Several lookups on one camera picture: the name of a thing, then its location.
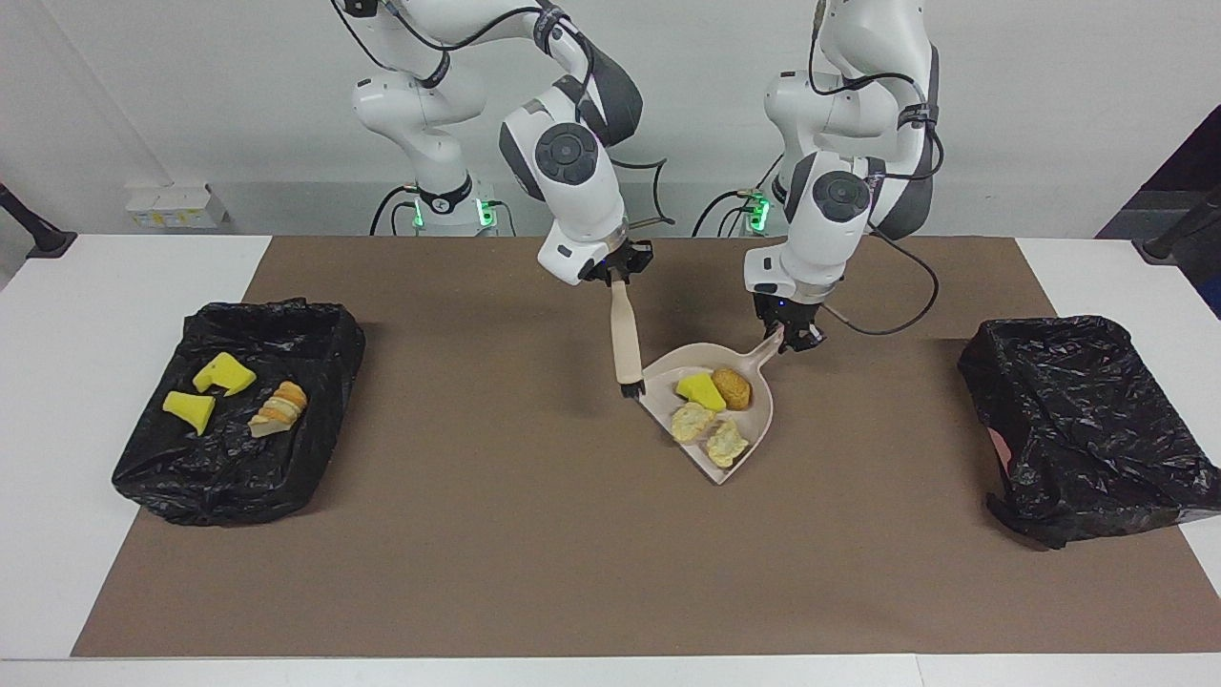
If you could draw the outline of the beige hand brush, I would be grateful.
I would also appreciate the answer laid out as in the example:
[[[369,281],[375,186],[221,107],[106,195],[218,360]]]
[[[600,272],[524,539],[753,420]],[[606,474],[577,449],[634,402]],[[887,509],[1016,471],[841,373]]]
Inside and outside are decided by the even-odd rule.
[[[637,399],[645,394],[643,366],[639,347],[635,309],[623,279],[610,282],[610,348],[621,395]]]

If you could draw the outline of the brown bread roll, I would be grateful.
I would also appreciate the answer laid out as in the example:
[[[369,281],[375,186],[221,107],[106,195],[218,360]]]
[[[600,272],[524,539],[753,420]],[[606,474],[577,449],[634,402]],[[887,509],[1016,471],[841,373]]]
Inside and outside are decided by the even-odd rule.
[[[716,369],[711,373],[712,383],[725,401],[728,410],[746,410],[752,401],[752,387],[735,369]]]

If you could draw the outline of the beige plastic dustpan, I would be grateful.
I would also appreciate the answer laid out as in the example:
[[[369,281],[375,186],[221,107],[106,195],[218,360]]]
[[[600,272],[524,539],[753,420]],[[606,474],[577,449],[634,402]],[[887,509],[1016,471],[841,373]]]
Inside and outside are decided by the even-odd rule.
[[[672,433],[672,419],[686,401],[675,390],[680,379],[696,373],[714,373],[717,369],[733,369],[751,386],[752,394],[748,408],[719,412],[716,421],[711,422],[702,431],[702,434],[696,436],[692,441],[673,441],[716,486],[720,486],[733,477],[737,467],[746,462],[755,448],[759,445],[759,441],[763,441],[768,433],[772,419],[775,416],[775,401],[773,401],[772,390],[763,377],[762,369],[777,355],[780,344],[781,329],[768,336],[763,343],[750,351],[734,351],[731,348],[719,347],[716,343],[690,343],[686,347],[673,349],[643,369],[646,392],[639,397],[639,404],[667,433]],[[736,425],[737,434],[746,441],[747,445],[731,465],[720,467],[711,460],[706,445],[716,428],[725,421],[733,421]]]

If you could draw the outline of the green yellow sponge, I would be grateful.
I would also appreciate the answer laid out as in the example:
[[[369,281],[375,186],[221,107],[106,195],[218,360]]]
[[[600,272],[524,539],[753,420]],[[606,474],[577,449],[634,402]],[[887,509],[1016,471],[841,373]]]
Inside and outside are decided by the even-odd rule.
[[[720,397],[720,390],[716,387],[714,377],[709,371],[691,373],[689,377],[679,379],[675,386],[675,394],[684,397],[687,401],[694,401],[711,412],[723,412],[726,400]]]

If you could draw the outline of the orange white croissant piece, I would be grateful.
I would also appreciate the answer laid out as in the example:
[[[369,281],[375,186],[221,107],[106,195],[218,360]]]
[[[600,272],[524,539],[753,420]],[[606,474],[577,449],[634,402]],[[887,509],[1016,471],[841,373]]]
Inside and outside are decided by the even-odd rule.
[[[733,469],[737,458],[741,458],[748,447],[750,441],[737,430],[735,419],[720,421],[705,441],[705,453],[708,460],[723,470]]]

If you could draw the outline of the pale bread chunk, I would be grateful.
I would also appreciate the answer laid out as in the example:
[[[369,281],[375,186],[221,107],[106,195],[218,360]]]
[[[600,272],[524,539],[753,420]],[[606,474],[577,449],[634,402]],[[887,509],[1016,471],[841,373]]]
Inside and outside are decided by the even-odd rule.
[[[679,444],[690,444],[708,430],[718,412],[698,401],[685,401],[669,419],[669,433]]]

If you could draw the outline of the pale striped croissant piece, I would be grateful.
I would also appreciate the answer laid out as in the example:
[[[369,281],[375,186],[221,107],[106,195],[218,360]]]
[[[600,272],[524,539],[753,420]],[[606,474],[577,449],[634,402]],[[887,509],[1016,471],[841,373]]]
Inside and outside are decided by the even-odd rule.
[[[300,386],[284,379],[278,388],[263,401],[261,408],[252,416],[247,423],[253,438],[260,439],[265,436],[286,433],[292,430],[302,412],[308,406],[308,397]]]

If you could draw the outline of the notched yellow sponge piece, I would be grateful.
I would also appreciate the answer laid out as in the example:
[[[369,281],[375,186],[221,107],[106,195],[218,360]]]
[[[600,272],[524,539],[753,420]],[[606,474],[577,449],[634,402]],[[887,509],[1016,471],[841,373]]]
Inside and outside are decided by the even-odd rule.
[[[255,381],[256,373],[252,369],[247,369],[231,353],[219,351],[217,356],[212,358],[200,371],[197,371],[192,386],[197,388],[199,394],[210,390],[212,386],[219,386],[223,388],[225,397],[234,397],[241,394],[241,390],[253,386]]]

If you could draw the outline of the yellow sponge wedge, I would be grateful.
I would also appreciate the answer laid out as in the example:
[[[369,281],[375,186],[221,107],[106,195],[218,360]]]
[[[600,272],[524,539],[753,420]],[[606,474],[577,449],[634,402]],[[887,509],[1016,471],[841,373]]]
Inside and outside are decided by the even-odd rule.
[[[162,401],[164,412],[171,414],[201,436],[208,430],[217,399],[211,395],[186,394],[170,390]]]

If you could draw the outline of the black trash bag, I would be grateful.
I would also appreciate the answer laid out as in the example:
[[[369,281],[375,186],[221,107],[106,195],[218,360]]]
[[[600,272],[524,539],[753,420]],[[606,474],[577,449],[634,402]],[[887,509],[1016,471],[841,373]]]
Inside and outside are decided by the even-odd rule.
[[[118,495],[167,522],[187,526],[267,523],[305,508],[328,467],[361,369],[365,336],[335,303],[214,301],[184,318],[179,340],[111,473]],[[199,436],[164,412],[170,390],[199,394],[197,371],[228,351],[256,373],[234,397],[217,399]],[[284,379],[308,406],[286,433],[253,438],[249,419]]]
[[[958,371],[1011,448],[987,506],[1015,533],[1059,552],[1221,516],[1221,467],[1111,318],[990,318]]]

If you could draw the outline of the brown table mat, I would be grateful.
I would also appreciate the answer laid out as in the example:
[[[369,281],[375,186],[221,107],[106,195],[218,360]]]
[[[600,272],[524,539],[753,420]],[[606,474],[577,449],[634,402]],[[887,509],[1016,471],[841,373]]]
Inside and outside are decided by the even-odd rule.
[[[368,338],[317,495],[243,528],[140,513],[72,652],[1221,652],[1179,530],[1037,552],[990,516],[958,355],[1053,308],[1011,239],[908,248],[941,275],[930,316],[768,364],[775,421],[714,486],[620,395],[604,288],[535,240],[274,239],[247,299],[336,301]]]

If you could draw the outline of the black stand leg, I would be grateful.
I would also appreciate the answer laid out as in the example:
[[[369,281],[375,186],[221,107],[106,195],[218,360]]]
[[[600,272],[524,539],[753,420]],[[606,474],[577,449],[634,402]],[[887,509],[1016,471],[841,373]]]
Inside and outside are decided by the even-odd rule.
[[[1176,246],[1193,238],[1221,242],[1221,182],[1204,193],[1168,229],[1150,239],[1133,239],[1132,244],[1147,264],[1177,266]]]
[[[12,217],[33,239],[34,246],[27,254],[28,260],[56,260],[70,251],[78,238],[74,231],[59,229],[39,214],[33,212],[0,182],[0,207]]]

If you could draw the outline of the dark panel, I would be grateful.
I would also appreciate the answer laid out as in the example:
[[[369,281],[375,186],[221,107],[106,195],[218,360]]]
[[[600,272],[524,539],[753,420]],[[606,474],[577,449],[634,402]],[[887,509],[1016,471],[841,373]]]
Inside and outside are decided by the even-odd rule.
[[[1160,168],[1138,188],[1098,239],[1150,239],[1221,182],[1221,105],[1208,113]],[[1221,318],[1221,242],[1193,238],[1173,253],[1182,275]]]

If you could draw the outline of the white cardboard box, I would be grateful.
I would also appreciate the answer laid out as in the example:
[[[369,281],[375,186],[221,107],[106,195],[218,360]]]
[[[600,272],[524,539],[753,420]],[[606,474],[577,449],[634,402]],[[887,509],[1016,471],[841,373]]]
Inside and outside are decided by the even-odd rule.
[[[125,209],[140,229],[221,229],[230,221],[206,183],[129,188]]]

